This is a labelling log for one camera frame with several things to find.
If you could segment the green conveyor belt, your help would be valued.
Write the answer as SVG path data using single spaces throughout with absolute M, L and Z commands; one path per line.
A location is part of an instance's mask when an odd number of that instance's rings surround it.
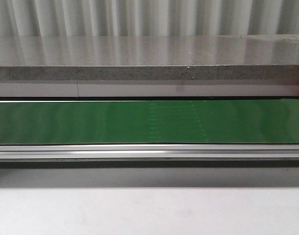
M 0 102 L 0 144 L 299 143 L 299 100 Z

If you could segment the aluminium conveyor frame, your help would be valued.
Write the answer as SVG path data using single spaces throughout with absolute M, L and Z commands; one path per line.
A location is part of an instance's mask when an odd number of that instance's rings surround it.
M 299 144 L 0 145 L 0 168 L 299 167 Z

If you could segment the grey speckled stone counter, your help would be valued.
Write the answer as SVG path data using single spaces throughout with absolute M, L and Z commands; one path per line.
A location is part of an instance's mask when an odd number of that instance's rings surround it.
M 0 37 L 0 81 L 299 80 L 298 35 Z

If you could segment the white pleated curtain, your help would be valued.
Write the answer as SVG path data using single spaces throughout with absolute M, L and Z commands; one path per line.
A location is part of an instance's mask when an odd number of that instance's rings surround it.
M 247 34 L 299 34 L 299 0 L 0 0 L 0 37 Z

